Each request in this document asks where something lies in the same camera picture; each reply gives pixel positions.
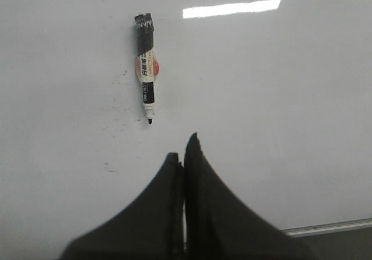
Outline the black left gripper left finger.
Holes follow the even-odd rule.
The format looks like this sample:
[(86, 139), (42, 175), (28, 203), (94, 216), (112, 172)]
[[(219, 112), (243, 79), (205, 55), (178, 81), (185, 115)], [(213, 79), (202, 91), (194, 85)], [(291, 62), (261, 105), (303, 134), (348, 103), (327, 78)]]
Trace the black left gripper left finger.
[(177, 153), (124, 210), (73, 240), (61, 259), (183, 259), (184, 169)]

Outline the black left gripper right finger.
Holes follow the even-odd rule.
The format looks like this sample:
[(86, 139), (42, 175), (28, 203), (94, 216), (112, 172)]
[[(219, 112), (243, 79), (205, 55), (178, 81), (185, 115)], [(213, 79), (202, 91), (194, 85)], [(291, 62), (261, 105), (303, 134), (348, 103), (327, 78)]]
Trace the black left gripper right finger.
[(204, 156), (196, 133), (188, 141), (184, 168), (189, 259), (315, 258), (235, 196)]

